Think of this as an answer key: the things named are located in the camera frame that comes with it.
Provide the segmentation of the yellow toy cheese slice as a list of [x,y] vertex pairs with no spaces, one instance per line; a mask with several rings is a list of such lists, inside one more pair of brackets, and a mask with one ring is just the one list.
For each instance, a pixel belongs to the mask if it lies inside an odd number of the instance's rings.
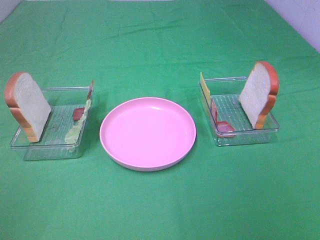
[[205,81],[205,78],[204,78],[202,72],[200,72],[200,86],[202,88],[206,103],[210,107],[211,106],[211,93],[210,93],[210,90],[206,84],[206,81]]

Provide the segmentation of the toy bacon strip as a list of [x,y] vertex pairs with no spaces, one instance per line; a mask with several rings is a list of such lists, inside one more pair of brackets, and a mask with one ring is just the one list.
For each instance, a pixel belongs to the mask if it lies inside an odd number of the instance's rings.
[[[95,81],[92,79],[92,81],[91,81],[91,83],[89,85],[89,91],[88,91],[86,100],[90,100],[91,99],[94,83],[95,83]],[[84,107],[76,108],[73,111],[73,115],[72,115],[73,120],[74,121],[79,121],[81,119],[81,117],[83,116],[84,112],[85,112],[85,108]]]
[[227,121],[218,121],[218,108],[213,98],[211,99],[210,108],[211,108],[211,114],[213,116],[214,122],[216,123],[217,130],[219,132],[222,133],[222,132],[235,131],[233,126],[230,125]]

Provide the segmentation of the green toy lettuce leaf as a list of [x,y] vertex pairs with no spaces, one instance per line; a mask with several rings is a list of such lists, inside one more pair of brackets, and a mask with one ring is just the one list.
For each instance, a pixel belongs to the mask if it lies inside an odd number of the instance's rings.
[[80,137],[81,130],[82,130],[83,126],[85,125],[85,121],[88,117],[88,112],[91,108],[91,105],[92,105],[92,100],[91,99],[86,100],[86,102],[84,104],[84,114],[82,115],[80,120],[78,120],[78,121],[73,120],[74,121],[73,126],[70,128],[70,130],[65,135],[64,142],[66,144],[77,143],[77,141]]

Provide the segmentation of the toy bread slice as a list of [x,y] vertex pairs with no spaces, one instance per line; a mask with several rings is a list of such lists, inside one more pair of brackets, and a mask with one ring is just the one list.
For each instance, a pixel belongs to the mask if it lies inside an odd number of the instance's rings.
[[4,100],[28,140],[39,142],[52,109],[32,76],[14,73],[5,86]]
[[266,61],[256,62],[238,98],[253,129],[264,127],[276,103],[279,86],[275,68]]

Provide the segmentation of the pink round plate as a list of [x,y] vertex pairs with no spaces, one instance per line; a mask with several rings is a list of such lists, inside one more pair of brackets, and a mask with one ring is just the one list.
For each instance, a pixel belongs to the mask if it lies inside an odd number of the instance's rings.
[[142,172],[169,168],[192,149],[197,136],[187,110],[164,98],[141,97],[111,110],[101,123],[99,138],[119,165]]

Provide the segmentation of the clear right plastic container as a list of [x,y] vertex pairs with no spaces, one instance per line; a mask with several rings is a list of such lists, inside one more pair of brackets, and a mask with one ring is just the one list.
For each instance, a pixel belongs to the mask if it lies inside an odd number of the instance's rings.
[[277,141],[277,131],[280,126],[274,116],[269,113],[262,129],[253,129],[252,125],[239,102],[239,95],[247,81],[246,76],[205,78],[210,90],[210,100],[218,109],[218,121],[226,121],[235,131],[219,132],[208,106],[199,81],[202,106],[209,124],[213,140],[217,146],[238,146],[273,143]]

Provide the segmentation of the clear plastic container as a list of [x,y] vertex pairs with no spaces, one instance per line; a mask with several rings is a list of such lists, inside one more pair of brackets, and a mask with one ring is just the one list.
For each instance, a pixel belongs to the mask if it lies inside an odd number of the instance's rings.
[[246,76],[205,78],[210,90],[210,100],[218,109],[218,121],[226,121],[235,131],[219,132],[208,106],[199,81],[202,106],[209,124],[213,140],[217,146],[238,146],[273,143],[277,141],[277,131],[280,126],[274,116],[269,113],[262,129],[253,129],[252,125],[239,102],[239,95],[247,81]]
[[19,127],[15,132],[9,147],[24,161],[74,159],[83,155],[85,146],[82,140],[90,118],[91,105],[87,119],[81,129],[77,143],[66,144],[65,136],[74,125],[73,112],[84,107],[89,86],[50,87],[41,91],[51,106],[40,141],[29,142],[25,131]]

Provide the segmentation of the green tablecloth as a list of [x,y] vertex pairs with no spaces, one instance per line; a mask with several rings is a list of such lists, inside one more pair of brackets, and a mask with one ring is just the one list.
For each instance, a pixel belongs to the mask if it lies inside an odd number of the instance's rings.
[[[279,76],[267,144],[216,146],[200,74]],[[0,103],[3,240],[317,240],[320,237],[320,56],[262,0],[24,1],[0,25],[0,86],[18,71],[42,88],[94,85],[85,152],[24,161]],[[155,96],[192,115],[197,138],[177,165],[137,172],[99,140],[102,120]]]

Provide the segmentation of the clear left plastic container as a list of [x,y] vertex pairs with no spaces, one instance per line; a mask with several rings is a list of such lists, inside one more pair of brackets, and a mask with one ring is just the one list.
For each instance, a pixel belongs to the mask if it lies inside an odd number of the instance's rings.
[[74,159],[83,155],[85,146],[82,140],[90,118],[91,105],[87,119],[81,129],[77,143],[66,144],[65,136],[74,125],[73,112],[84,107],[89,86],[50,87],[41,91],[51,106],[40,141],[29,142],[25,131],[19,127],[15,132],[9,147],[24,161]]

